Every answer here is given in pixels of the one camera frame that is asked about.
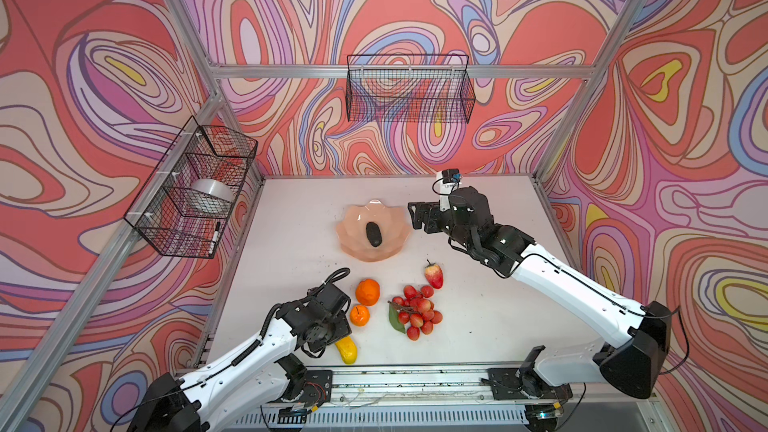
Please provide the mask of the yellow fake fruit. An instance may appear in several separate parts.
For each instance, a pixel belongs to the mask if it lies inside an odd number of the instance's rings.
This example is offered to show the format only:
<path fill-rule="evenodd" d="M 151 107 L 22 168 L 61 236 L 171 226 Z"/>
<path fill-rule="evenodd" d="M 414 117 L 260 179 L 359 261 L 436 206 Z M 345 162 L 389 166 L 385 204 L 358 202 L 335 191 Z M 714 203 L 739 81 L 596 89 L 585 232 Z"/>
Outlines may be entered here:
<path fill-rule="evenodd" d="M 346 365 L 355 364 L 358 358 L 358 348 L 351 336 L 344 337 L 335 343 L 341 360 Z"/>

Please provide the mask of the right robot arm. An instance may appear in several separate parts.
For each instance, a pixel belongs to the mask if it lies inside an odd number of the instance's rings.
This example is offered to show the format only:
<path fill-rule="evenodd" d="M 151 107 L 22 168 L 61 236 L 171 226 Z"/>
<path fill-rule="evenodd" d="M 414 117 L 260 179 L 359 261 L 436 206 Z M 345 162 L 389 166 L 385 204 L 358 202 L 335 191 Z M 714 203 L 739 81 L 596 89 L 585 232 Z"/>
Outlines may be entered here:
<path fill-rule="evenodd" d="M 522 230 L 495 221 L 488 200 L 473 187 L 441 190 L 436 202 L 411 202 L 416 230 L 444 233 L 449 246 L 502 279 L 514 279 L 553 300 L 598 334 L 586 344 L 531 349 L 514 382 L 539 398 L 547 390 L 581 382 L 607 383 L 635 398 L 652 395 L 670 346 L 673 313 L 643 305 L 593 281 L 548 252 Z"/>

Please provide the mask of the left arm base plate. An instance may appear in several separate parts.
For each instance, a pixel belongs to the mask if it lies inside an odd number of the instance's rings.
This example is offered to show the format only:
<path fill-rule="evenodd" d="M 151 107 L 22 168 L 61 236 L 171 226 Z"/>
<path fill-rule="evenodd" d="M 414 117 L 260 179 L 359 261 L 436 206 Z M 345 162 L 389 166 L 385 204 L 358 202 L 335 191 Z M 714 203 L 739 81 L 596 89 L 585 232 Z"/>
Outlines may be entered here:
<path fill-rule="evenodd" d="M 309 370 L 300 378 L 291 379 L 286 391 L 269 405 L 301 404 L 305 408 L 320 407 L 332 397 L 333 371 Z"/>

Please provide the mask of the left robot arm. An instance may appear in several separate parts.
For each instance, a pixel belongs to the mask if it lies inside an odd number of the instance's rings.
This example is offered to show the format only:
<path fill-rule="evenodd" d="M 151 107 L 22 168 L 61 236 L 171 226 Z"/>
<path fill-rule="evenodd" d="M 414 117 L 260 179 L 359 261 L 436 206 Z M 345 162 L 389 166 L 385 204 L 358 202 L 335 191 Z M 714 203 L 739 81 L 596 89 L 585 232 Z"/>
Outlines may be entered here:
<path fill-rule="evenodd" d="M 130 431 L 222 431 L 266 403 L 300 399 L 306 367 L 351 334 L 350 297 L 332 279 L 305 297 L 271 307 L 261 329 L 209 365 L 180 378 L 166 373 L 134 408 Z"/>

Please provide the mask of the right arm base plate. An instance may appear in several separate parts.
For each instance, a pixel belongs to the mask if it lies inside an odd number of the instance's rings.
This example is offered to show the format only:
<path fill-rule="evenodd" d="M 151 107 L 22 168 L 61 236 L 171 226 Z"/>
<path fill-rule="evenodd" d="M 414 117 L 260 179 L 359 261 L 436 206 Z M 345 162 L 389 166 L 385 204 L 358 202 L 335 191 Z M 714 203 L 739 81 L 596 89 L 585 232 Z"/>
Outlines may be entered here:
<path fill-rule="evenodd" d="M 573 398 L 568 384 L 550 386 L 534 372 L 521 372 L 518 368 L 490 368 L 480 382 L 491 389 L 495 400 L 567 402 Z"/>

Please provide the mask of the large orange fake orange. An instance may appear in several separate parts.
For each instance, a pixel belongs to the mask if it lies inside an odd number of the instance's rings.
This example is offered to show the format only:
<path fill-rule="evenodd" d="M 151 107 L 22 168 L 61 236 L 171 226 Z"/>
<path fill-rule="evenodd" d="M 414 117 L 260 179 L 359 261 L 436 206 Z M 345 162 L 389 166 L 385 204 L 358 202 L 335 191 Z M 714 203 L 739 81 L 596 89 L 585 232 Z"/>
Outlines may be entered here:
<path fill-rule="evenodd" d="M 374 306 L 380 298 L 380 285 L 373 279 L 364 279 L 355 289 L 357 301 L 366 307 Z"/>

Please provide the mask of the dark fake avocado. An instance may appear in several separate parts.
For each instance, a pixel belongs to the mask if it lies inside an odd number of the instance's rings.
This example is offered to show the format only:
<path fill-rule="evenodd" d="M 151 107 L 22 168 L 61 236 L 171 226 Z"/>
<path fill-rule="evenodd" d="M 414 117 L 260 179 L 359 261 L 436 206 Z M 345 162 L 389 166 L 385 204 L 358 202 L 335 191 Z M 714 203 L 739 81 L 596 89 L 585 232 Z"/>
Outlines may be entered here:
<path fill-rule="evenodd" d="M 379 225 L 376 222 L 367 222 L 365 226 L 365 233 L 366 238 L 372 247 L 378 248 L 382 245 L 383 235 Z"/>

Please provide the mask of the red fake grape bunch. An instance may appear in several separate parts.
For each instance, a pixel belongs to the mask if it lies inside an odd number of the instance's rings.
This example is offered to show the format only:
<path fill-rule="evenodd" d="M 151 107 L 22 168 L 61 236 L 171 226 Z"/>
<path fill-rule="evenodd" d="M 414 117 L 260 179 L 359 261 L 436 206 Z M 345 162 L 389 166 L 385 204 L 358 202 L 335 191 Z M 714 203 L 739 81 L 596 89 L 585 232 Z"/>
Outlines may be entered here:
<path fill-rule="evenodd" d="M 432 285 L 419 288 L 406 286 L 401 295 L 388 301 L 390 327 L 414 342 L 432 334 L 435 326 L 444 320 L 444 315 L 436 309 L 435 294 L 436 289 Z"/>

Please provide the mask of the red fake apple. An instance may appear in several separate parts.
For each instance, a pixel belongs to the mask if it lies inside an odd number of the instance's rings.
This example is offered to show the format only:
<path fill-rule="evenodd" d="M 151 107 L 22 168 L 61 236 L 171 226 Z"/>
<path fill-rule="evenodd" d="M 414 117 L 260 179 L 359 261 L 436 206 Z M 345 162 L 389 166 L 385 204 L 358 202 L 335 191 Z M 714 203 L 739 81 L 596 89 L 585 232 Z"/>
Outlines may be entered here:
<path fill-rule="evenodd" d="M 428 262 L 424 269 L 424 276 L 428 284 L 438 290 L 444 286 L 444 274 L 438 263 Z"/>

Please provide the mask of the small orange fake tangerine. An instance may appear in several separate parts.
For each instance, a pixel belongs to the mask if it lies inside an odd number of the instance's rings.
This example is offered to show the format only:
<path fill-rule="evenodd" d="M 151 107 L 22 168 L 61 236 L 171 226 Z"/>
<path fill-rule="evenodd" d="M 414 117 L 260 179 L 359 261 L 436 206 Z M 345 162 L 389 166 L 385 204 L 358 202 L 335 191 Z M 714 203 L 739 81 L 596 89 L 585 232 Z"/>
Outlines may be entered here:
<path fill-rule="evenodd" d="M 356 327 L 364 327 L 370 321 L 370 311 L 362 304 L 354 305 L 349 311 L 349 321 Z"/>

